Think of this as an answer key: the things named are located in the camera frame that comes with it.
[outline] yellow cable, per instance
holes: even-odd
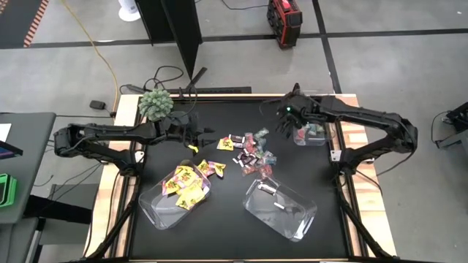
[[[81,23],[81,21],[78,19],[78,17],[74,14],[74,12],[72,11],[72,9],[70,8],[70,6],[67,4],[67,2],[65,0],[61,0],[61,3],[65,6],[65,8],[67,8],[68,12],[73,16],[73,18],[78,22],[78,25],[80,25],[81,29],[83,30],[83,32],[85,32],[86,36],[88,37],[89,39],[89,42],[91,43],[91,45],[93,46],[94,48],[94,51],[96,51],[96,54],[104,61],[104,63],[107,65],[107,67],[109,68],[109,71],[110,73],[112,74],[112,77],[114,79],[114,86],[116,88],[116,95],[115,95],[115,98],[114,98],[114,105],[112,106],[112,111],[115,112],[117,110],[117,98],[118,98],[118,83],[117,83],[117,77],[116,77],[116,74],[114,73],[114,71],[112,70],[112,67],[110,66],[109,62],[107,62],[107,60],[105,60],[105,58],[101,55],[101,53],[97,50],[97,47],[96,45],[94,45],[94,41],[93,39],[91,38],[91,36],[88,34],[87,30],[85,29],[85,27],[83,26],[83,24]]]

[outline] gray floor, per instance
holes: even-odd
[[[265,1],[226,0],[233,7]],[[69,0],[95,40],[144,39],[141,21],[124,23],[117,1]],[[318,32],[312,3],[299,0],[303,32]],[[327,0],[320,1],[328,32],[466,28],[468,4],[462,0]],[[197,4],[203,36],[270,34],[264,9],[230,11],[219,0]],[[34,42],[86,41],[58,0],[51,0]],[[405,259],[465,262],[468,258],[468,168],[460,147],[438,150],[430,140],[431,120],[443,110],[468,100],[468,34],[330,39],[343,92],[356,93],[362,106],[395,111],[420,131],[418,151],[407,163],[383,175],[380,182],[396,250]],[[162,65],[183,66],[175,45],[100,47],[113,66],[119,84],[142,85]],[[287,92],[295,82],[315,93],[333,92],[322,43],[300,39],[281,51],[274,40],[206,42],[196,68],[208,71],[198,87],[251,85],[255,93]],[[111,107],[112,78],[90,47],[0,50],[2,111],[54,111],[60,114],[105,115],[88,108],[91,99]],[[162,78],[177,74],[167,70]],[[184,77],[168,88],[185,86]],[[60,118],[54,130],[75,123],[106,123],[105,119]],[[452,131],[437,124],[435,135]],[[382,134],[368,130],[370,140]],[[376,162],[379,171],[403,156]],[[51,183],[61,184],[93,164],[82,158],[60,159],[46,153],[34,188],[47,196]],[[98,183],[96,172],[86,183]],[[83,244],[48,246],[41,262],[79,258]]]

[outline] table leg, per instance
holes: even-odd
[[[24,217],[52,218],[68,222],[90,224],[92,210],[30,195]]]

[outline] clear plastic container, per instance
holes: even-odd
[[[197,173],[197,175],[200,178],[202,178],[202,189],[205,193],[205,197],[190,210],[186,210],[176,205],[176,202],[179,198],[178,194],[169,194],[167,196],[162,195],[162,182],[167,182],[174,176],[175,170],[172,171],[168,176],[166,176],[163,180],[157,183],[153,188],[142,193],[140,195],[140,198],[138,199],[138,203],[140,204],[141,209],[143,210],[143,212],[145,212],[148,219],[157,229],[164,230],[175,226],[190,212],[192,212],[198,205],[200,205],[203,202],[203,200],[208,198],[210,194],[210,181],[202,174],[202,172],[197,168],[196,165],[194,165],[189,160],[182,161],[180,165],[192,167]]]
[[[256,179],[244,207],[291,241],[302,240],[312,224],[317,206],[272,178]]]
[[[301,129],[293,129],[294,142],[300,146],[322,146],[325,144],[325,130],[319,124],[309,123]]]

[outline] floor mat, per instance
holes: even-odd
[[[0,48],[28,47],[49,0],[0,0]]]

